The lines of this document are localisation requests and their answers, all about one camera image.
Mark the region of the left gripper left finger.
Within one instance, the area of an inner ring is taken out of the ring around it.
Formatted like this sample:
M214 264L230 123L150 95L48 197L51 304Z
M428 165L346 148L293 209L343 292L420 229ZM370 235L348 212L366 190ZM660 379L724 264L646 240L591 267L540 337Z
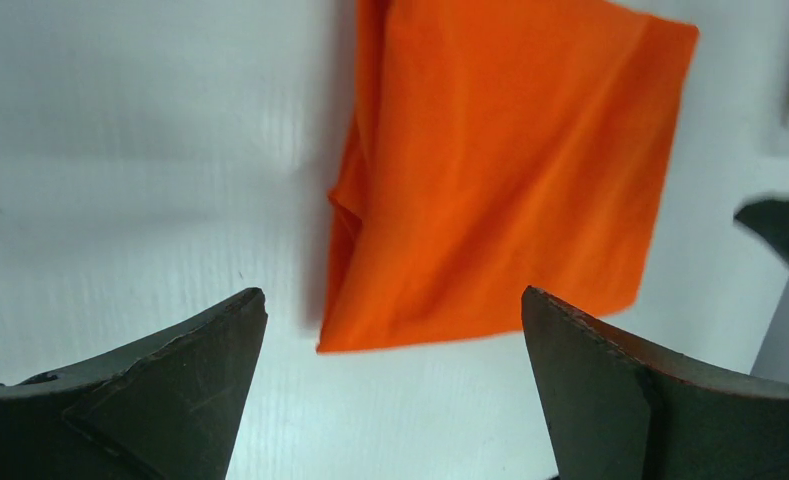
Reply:
M247 288L166 329L0 383L0 479L222 479L267 325Z

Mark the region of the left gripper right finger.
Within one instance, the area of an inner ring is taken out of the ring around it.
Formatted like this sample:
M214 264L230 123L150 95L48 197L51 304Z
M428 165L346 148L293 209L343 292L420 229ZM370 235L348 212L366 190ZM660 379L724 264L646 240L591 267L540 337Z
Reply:
M563 479L789 479L789 384L717 367L537 288L526 347Z

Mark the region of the orange t-shirt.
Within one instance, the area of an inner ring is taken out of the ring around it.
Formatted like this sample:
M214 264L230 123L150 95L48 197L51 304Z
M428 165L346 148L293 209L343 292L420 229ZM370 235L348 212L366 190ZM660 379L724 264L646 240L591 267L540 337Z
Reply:
M611 1L360 1L317 350L636 300L696 26Z

